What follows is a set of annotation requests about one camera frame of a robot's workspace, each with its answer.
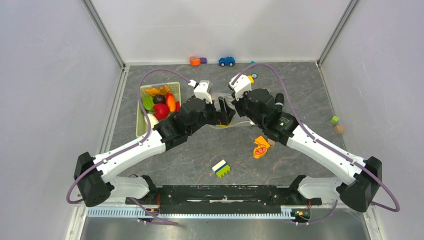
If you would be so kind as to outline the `yellow toy fruit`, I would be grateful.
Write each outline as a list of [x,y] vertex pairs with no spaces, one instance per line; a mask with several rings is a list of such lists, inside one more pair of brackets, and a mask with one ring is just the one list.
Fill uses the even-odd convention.
[[225,122],[225,123],[219,124],[218,126],[219,126],[220,128],[229,128],[229,127],[232,125],[232,123],[233,123],[233,121],[232,121],[232,120],[230,120],[230,121],[228,121],[228,122]]

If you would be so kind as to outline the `clear dotted zip bag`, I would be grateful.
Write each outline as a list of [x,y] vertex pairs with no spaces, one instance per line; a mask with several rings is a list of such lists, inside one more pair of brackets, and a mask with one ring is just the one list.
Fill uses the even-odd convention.
[[221,105],[219,100],[224,99],[225,103],[227,104],[226,110],[229,114],[232,114],[229,124],[217,124],[217,125],[209,125],[212,129],[226,129],[226,128],[244,128],[244,127],[252,127],[254,126],[254,123],[246,116],[239,116],[235,106],[233,105],[233,97],[229,93],[222,93],[222,92],[213,92],[210,94],[212,100],[214,101],[214,106],[218,111],[221,110]]

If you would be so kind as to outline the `red toy tomato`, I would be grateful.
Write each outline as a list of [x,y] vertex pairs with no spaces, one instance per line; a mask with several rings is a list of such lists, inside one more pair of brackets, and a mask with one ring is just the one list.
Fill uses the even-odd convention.
[[170,114],[170,110],[165,103],[156,103],[153,106],[153,111],[153,115],[157,120],[166,119]]

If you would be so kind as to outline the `white toy radish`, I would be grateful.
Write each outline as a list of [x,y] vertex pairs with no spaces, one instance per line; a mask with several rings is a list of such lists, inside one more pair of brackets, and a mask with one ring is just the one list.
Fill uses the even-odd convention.
[[147,113],[144,116],[144,122],[150,129],[159,123],[158,119],[152,113]]

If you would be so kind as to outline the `green leafy toy vegetable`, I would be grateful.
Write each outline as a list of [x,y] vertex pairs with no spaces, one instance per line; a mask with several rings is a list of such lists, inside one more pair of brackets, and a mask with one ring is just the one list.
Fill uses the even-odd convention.
[[153,101],[153,97],[150,95],[145,95],[141,98],[141,103],[142,106],[144,107],[144,109],[147,112],[151,112],[153,110],[153,107],[155,105],[154,101]]

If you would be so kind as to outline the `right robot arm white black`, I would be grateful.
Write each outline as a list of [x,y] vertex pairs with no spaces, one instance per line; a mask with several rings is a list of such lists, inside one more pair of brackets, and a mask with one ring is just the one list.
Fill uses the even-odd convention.
[[268,90],[258,88],[234,92],[232,97],[238,115],[248,117],[269,139],[305,154],[335,174],[324,178],[298,176],[288,191],[293,203],[327,198],[342,201],[357,212],[368,210],[382,181],[382,162],[378,158],[356,156],[315,134],[283,111],[282,93],[272,96]]

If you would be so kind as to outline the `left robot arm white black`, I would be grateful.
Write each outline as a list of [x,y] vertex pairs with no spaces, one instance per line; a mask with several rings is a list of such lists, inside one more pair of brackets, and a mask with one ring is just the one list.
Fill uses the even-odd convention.
[[148,177],[131,180],[118,175],[146,158],[185,143],[189,136],[205,125],[228,125],[236,111],[223,97],[219,97],[218,102],[220,108],[216,109],[214,103],[189,98],[178,111],[161,120],[141,137],[95,156],[82,153],[77,158],[71,189],[78,188],[81,201],[89,208],[109,198],[132,197],[145,204],[153,203],[157,190]]

